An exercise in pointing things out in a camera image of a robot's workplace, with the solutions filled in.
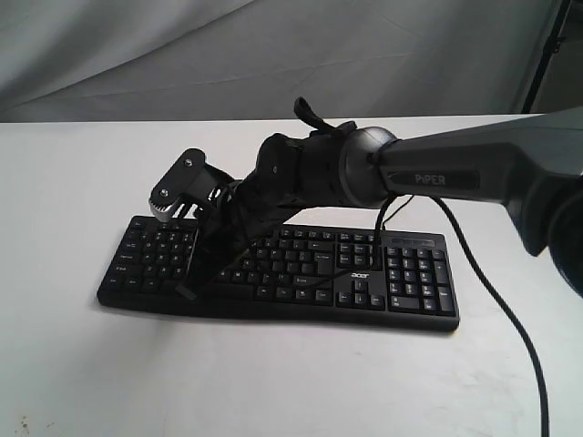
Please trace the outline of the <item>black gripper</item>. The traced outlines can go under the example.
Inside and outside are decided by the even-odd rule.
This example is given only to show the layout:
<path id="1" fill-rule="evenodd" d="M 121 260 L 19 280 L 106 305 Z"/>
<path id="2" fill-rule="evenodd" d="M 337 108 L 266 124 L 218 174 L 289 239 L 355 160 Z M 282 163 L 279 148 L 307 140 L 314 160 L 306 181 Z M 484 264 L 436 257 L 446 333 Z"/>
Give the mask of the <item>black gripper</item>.
<path id="1" fill-rule="evenodd" d="M 234 188 L 220 206 L 200 225 L 188 273 L 176 291 L 196 300 L 217 275 L 233 264 L 259 239 L 296 214 L 296 209 L 280 205 L 253 179 Z"/>

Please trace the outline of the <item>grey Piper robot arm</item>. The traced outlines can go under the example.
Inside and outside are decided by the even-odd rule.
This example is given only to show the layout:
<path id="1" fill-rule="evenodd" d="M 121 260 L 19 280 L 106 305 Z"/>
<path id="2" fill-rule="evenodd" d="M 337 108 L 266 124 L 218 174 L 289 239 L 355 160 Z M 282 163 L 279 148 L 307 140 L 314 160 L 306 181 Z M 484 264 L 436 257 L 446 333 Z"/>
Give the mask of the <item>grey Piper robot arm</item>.
<path id="1" fill-rule="evenodd" d="M 400 139 L 381 127 L 266 138 L 199 229 L 180 292 L 195 298 L 250 243 L 307 208 L 379 209 L 402 195 L 505 207 L 527 253 L 582 289 L 582 111 Z"/>

